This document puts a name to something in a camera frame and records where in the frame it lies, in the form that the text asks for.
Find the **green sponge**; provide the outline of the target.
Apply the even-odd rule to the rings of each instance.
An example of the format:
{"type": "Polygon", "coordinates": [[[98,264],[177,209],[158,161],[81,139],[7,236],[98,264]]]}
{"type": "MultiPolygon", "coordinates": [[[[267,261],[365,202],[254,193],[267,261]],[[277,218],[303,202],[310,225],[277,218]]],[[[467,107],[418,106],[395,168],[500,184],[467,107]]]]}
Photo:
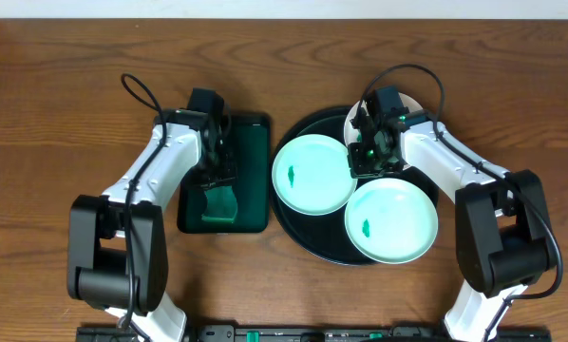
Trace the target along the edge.
{"type": "Polygon", "coordinates": [[[237,218],[238,204],[232,186],[220,186],[205,192],[206,207],[201,219],[209,223],[230,224],[237,218]]]}

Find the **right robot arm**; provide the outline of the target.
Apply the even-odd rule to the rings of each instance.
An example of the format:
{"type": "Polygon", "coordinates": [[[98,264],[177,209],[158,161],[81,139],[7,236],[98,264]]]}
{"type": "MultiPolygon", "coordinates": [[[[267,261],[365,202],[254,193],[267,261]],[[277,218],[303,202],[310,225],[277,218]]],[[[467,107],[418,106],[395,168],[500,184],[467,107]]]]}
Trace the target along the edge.
{"type": "Polygon", "coordinates": [[[385,110],[356,103],[344,127],[351,174],[374,183],[408,165],[453,201],[464,285],[445,327],[455,340],[488,341],[514,301],[545,298],[559,288],[561,251],[539,177],[484,160],[439,117],[402,104],[385,110]]]}

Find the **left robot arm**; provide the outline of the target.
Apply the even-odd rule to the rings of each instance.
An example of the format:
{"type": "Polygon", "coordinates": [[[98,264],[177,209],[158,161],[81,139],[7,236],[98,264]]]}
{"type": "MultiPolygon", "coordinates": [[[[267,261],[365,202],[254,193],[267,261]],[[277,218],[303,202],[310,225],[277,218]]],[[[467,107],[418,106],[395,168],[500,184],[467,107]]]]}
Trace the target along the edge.
{"type": "Polygon", "coordinates": [[[179,183],[197,172],[218,184],[225,162],[220,109],[168,109],[126,173],[100,196],[81,195],[69,217],[66,286],[70,297],[118,317],[145,341],[181,341],[186,314],[165,291],[163,212],[179,183]]]}

